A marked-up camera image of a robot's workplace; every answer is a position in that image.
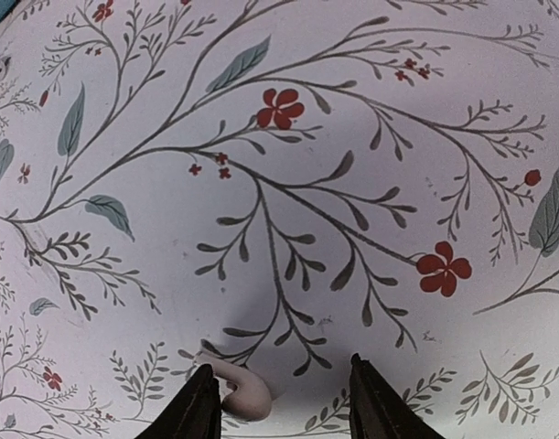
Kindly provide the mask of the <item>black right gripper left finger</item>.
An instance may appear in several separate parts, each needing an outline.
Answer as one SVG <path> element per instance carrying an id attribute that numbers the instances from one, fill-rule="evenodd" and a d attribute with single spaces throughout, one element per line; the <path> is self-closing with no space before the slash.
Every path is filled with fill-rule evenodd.
<path id="1" fill-rule="evenodd" d="M 139 439 L 221 439 L 220 385 L 201 365 Z"/>

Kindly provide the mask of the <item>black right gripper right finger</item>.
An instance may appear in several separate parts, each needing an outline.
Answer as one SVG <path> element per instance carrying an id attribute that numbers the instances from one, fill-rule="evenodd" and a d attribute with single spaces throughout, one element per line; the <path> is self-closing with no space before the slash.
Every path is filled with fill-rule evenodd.
<path id="1" fill-rule="evenodd" d="M 350 359 L 349 428 L 355 439 L 443 439 L 415 414 L 371 363 Z"/>

